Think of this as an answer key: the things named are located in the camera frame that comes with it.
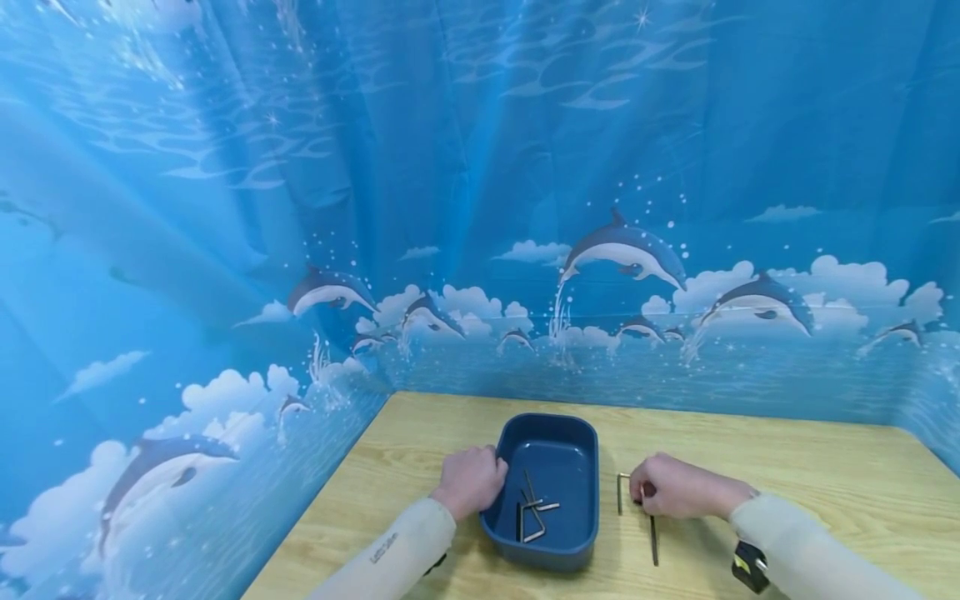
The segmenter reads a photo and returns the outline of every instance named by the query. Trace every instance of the left hand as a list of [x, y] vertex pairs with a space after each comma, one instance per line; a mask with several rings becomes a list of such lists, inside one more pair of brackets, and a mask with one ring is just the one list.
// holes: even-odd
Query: left hand
[[440, 485], [430, 497], [443, 504], [453, 518], [464, 518], [490, 508], [507, 481], [507, 463], [496, 449], [473, 447], [444, 458]]

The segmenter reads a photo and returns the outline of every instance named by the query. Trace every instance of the hand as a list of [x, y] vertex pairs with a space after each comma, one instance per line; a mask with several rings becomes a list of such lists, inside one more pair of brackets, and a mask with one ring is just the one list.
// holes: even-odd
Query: hand
[[731, 513], [756, 495], [748, 484], [658, 452], [630, 475], [630, 496], [653, 516], [693, 518]]
[[506, 481], [507, 463], [493, 446], [473, 447], [444, 458], [440, 485], [430, 497], [460, 521], [489, 509]]

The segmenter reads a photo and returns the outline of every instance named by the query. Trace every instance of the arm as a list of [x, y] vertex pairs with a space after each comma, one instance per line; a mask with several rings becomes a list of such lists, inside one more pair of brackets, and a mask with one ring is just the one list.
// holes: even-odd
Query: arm
[[767, 559], [767, 579], [790, 600], [920, 600], [860, 558], [799, 507], [667, 454], [643, 461], [630, 493], [648, 515], [717, 516]]
[[447, 456], [430, 497], [411, 505], [306, 600], [399, 600], [444, 560], [457, 521], [487, 510], [506, 479], [507, 464], [491, 445]]
[[419, 500], [307, 600], [399, 600], [446, 556], [456, 530], [443, 504], [433, 498]]
[[734, 509], [737, 535], [767, 558], [767, 578], [791, 600], [920, 600], [837, 541], [799, 507], [760, 494]]

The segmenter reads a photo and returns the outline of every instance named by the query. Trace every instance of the wrist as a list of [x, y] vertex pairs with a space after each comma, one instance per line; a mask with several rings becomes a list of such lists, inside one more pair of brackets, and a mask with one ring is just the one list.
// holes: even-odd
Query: wrist
[[430, 493], [430, 497], [443, 505], [446, 511], [450, 513], [450, 516], [453, 517], [453, 520], [458, 523], [467, 518], [468, 514], [465, 514], [462, 503], [456, 499], [455, 494], [448, 492], [442, 487], [438, 487]]
[[724, 477], [713, 497], [713, 515], [729, 521], [733, 511], [759, 495], [750, 484]]

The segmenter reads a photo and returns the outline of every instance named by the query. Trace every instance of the blue fabric backdrop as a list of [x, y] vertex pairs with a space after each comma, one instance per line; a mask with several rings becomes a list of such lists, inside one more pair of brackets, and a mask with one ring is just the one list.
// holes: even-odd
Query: blue fabric backdrop
[[0, 600], [232, 600], [391, 391], [960, 470], [960, 3], [0, 5]]

